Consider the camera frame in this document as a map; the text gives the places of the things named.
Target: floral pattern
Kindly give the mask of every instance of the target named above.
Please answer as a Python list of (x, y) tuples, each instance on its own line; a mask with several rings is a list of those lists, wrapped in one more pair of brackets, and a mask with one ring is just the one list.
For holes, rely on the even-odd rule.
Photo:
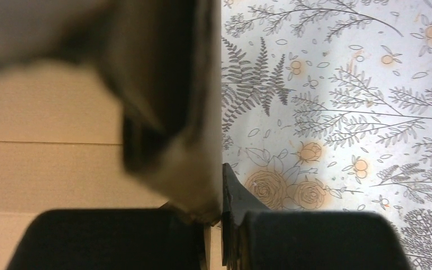
[(432, 0), (224, 0), (223, 159), (271, 209), (385, 216), (432, 269)]

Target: rose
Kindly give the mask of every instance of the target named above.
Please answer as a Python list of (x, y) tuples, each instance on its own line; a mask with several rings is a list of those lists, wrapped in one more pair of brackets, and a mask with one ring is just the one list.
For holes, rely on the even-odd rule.
[(288, 192), (297, 205), (308, 210), (314, 210), (322, 206), (327, 194), (318, 183), (310, 181), (294, 184), (289, 187)]
[(302, 161), (316, 161), (322, 155), (322, 147), (314, 142), (303, 145), (302, 150), (299, 152), (299, 158)]
[(287, 196), (287, 184), (278, 173), (261, 170), (251, 175), (244, 186), (273, 210), (281, 209), (282, 201)]

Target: cardboard surface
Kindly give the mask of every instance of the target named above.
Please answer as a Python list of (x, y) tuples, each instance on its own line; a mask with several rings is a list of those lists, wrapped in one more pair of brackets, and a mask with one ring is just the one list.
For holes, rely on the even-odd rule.
[[(85, 70), (47, 65), (0, 79), (0, 269), (45, 210), (165, 203), (122, 171), (119, 110)], [(218, 232), (212, 269), (224, 269)]]

